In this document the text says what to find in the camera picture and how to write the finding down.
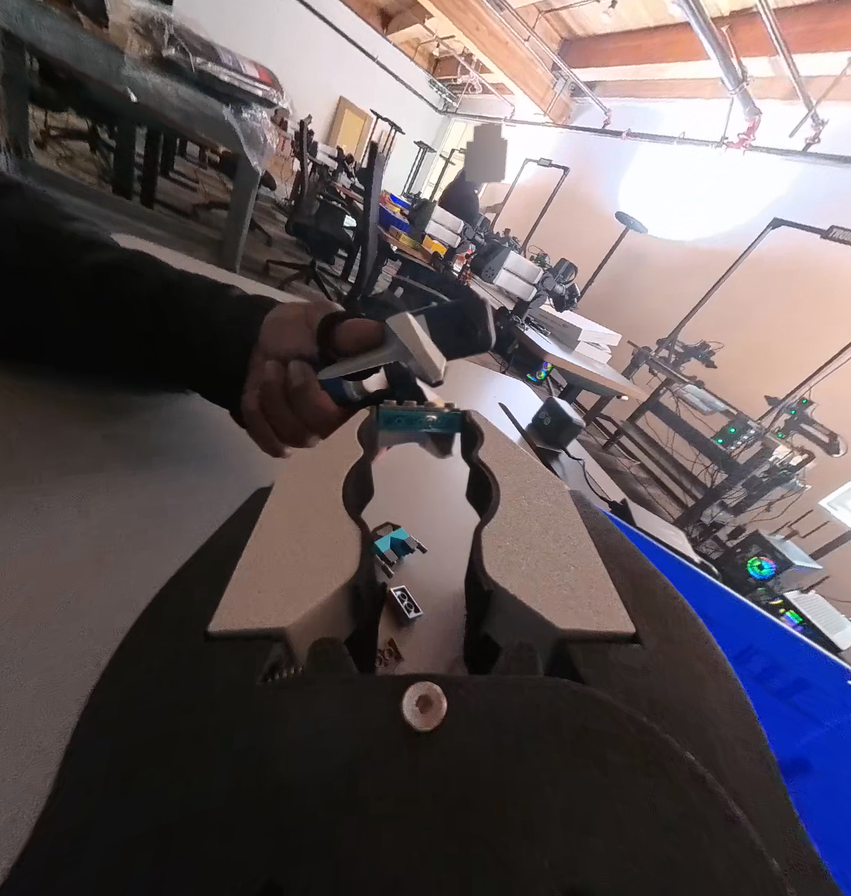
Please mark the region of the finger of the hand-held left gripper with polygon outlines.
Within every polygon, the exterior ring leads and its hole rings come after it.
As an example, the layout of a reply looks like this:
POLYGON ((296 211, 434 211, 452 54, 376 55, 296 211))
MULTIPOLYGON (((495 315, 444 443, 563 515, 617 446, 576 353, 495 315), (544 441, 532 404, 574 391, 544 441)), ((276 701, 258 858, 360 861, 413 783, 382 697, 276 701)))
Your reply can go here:
POLYGON ((389 317, 387 364, 401 364, 413 376, 434 387, 443 383, 447 360, 431 337, 427 324, 409 313, 389 317))

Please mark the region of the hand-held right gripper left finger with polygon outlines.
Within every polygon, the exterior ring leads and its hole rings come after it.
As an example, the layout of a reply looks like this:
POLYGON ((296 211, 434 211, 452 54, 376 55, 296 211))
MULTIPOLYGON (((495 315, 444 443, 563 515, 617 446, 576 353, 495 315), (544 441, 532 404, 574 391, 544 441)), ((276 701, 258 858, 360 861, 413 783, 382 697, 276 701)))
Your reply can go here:
POLYGON ((208 625, 218 638, 269 637, 304 663, 321 639, 374 671, 382 582, 364 510, 374 495, 375 413, 276 463, 269 497, 208 625))

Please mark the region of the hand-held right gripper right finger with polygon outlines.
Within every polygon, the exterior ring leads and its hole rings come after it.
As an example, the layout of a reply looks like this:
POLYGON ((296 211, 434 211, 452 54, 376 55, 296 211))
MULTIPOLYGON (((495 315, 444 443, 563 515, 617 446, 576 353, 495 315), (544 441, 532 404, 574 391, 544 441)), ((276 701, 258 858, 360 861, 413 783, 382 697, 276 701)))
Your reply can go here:
POLYGON ((632 644, 636 628, 571 490, 483 415, 462 416, 477 516, 464 577, 464 666, 489 674, 526 644, 548 669, 569 644, 632 644))

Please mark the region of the blue plastic bin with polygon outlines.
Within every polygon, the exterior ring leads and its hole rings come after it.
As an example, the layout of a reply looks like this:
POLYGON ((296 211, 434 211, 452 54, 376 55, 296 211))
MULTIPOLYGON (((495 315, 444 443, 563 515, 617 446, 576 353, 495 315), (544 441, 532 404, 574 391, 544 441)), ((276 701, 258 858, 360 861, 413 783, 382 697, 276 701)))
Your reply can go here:
POLYGON ((851 894, 851 667, 602 511, 685 598, 753 705, 793 805, 837 886, 851 894))

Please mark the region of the person's left forearm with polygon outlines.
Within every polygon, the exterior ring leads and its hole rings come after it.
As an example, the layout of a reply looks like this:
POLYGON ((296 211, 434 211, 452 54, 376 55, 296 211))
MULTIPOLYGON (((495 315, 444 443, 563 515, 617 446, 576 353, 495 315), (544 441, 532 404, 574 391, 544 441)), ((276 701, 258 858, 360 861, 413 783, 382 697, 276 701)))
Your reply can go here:
POLYGON ((274 306, 125 248, 0 170, 0 362, 195 392, 237 418, 274 306))

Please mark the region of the grey desk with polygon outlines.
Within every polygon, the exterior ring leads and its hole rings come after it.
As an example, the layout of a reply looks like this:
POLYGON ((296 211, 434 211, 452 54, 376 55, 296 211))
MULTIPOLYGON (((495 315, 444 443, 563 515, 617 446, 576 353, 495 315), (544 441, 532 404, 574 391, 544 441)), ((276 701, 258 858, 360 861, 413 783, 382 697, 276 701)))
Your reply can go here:
POLYGON ((0 365, 0 884, 130 626, 298 466, 195 395, 0 365))

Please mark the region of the person's left hand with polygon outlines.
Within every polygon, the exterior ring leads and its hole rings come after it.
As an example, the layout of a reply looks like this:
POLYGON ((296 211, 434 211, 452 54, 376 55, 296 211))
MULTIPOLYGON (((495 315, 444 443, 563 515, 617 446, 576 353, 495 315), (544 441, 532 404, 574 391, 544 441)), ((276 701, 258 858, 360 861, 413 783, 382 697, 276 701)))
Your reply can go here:
POLYGON ((263 320, 240 399, 240 421, 273 458, 328 438, 352 416, 322 389, 317 334, 329 302, 277 305, 263 320))

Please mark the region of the white and black robot unit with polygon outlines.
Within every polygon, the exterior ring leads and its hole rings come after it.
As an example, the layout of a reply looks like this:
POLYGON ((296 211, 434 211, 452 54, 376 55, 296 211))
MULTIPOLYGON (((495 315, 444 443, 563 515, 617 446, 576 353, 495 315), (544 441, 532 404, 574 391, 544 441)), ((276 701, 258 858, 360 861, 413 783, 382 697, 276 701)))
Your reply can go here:
POLYGON ((544 269, 507 245, 492 243, 472 257, 472 273, 485 283, 518 299, 530 299, 543 278, 544 269))
POLYGON ((443 209, 436 202, 426 202, 422 231, 430 239, 447 248, 456 249, 463 240, 466 227, 463 219, 443 209))

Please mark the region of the dark flat strip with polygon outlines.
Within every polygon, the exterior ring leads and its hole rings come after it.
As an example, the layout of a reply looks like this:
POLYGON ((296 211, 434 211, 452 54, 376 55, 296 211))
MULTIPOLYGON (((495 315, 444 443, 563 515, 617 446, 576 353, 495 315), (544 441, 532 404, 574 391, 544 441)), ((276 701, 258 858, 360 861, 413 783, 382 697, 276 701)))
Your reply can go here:
POLYGON ((508 420, 510 421, 512 426, 517 430, 521 440, 529 447, 529 449, 534 454, 537 454, 538 446, 537 446, 536 442, 534 441, 534 439, 532 438, 532 435, 529 433, 529 431, 526 430, 526 428, 515 417, 515 415, 512 413, 512 411, 509 409, 509 407, 505 403, 498 402, 498 405, 499 405, 499 408, 506 415, 506 417, 508 418, 508 420))

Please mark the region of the wooden top work table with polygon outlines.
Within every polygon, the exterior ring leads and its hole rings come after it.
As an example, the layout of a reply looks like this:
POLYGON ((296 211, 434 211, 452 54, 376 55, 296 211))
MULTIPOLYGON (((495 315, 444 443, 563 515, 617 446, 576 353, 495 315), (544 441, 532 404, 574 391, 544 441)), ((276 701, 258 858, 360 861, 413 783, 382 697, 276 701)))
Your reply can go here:
POLYGON ((632 408, 624 411, 628 414, 648 398, 645 389, 614 370, 610 364, 567 349, 534 328, 514 322, 503 310, 494 311, 494 318, 498 332, 497 344, 506 344, 508 354, 532 356, 535 367, 546 363, 561 372, 565 381, 565 388, 561 393, 564 401, 571 405, 577 404, 577 396, 581 392, 589 392, 597 397, 581 413, 587 426, 592 426, 600 418, 608 418, 612 413, 609 408, 615 401, 630 402, 632 408))

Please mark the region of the black cube device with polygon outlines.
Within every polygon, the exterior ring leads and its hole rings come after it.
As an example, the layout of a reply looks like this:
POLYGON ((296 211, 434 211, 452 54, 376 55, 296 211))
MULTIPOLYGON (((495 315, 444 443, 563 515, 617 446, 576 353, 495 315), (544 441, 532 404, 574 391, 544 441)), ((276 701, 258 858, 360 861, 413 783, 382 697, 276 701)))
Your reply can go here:
POLYGON ((550 397, 536 410, 529 428, 539 442, 569 454, 572 445, 584 432, 586 424, 570 404, 560 398, 550 397))

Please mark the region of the black office chair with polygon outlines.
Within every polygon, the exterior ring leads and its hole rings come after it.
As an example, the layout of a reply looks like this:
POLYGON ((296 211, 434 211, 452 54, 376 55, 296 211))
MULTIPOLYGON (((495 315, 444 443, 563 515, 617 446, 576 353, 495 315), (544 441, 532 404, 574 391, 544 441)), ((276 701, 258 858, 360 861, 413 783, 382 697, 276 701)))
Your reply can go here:
POLYGON ((302 246, 309 259, 306 263, 297 263, 269 258, 263 264, 263 273, 269 276, 274 270, 286 271, 288 275, 279 282, 279 289, 287 290, 291 284, 302 282, 305 286, 315 285, 326 299, 340 303, 342 295, 335 291, 326 274, 338 254, 353 246, 352 233, 345 227, 347 209, 340 201, 323 198, 319 192, 318 144, 308 118, 298 124, 292 147, 299 166, 289 198, 285 231, 302 246))

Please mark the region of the black floor lamp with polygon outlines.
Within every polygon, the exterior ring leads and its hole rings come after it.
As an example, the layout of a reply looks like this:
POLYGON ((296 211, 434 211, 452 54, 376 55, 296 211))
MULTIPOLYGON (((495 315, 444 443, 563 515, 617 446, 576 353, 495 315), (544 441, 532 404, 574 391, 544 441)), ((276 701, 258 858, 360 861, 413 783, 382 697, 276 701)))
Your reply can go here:
POLYGON ((587 280, 584 282, 582 287, 579 289, 580 297, 583 298, 586 296, 590 288, 595 284, 598 276, 604 271, 605 267, 610 263, 612 257, 619 250, 622 243, 625 239, 632 233, 636 233, 638 235, 647 235, 648 227, 642 223, 637 218, 634 218, 631 214, 625 212, 624 210, 617 210, 614 214, 615 220, 621 226, 621 231, 613 241, 612 245, 605 253, 601 261, 598 263, 595 270, 589 275, 587 280))

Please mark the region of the metal rig with electronics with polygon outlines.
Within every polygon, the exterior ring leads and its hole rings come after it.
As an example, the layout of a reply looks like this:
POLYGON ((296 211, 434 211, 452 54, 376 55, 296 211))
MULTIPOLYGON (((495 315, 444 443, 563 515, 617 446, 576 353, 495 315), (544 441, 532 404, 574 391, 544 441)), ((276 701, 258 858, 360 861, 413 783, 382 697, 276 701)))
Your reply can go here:
POLYGON ((622 375, 646 372, 652 383, 602 450, 640 465, 676 527, 708 554, 721 553, 753 523, 778 519, 806 492, 816 461, 847 453, 844 437, 816 420, 809 393, 766 396, 755 418, 691 375, 691 362, 716 368, 718 343, 628 344, 633 355, 622 375))

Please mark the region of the grey metal table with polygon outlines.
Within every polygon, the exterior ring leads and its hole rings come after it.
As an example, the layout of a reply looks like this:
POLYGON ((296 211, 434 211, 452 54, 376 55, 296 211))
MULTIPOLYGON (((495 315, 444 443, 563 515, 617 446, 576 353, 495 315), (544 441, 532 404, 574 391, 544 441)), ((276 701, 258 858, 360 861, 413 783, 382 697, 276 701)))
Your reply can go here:
POLYGON ((221 267, 237 273, 265 163, 264 140, 230 106, 154 65, 122 52, 44 2, 0 2, 0 113, 4 139, 20 159, 31 157, 28 54, 57 63, 102 91, 118 118, 147 120, 152 129, 222 146, 238 157, 220 250, 221 267))

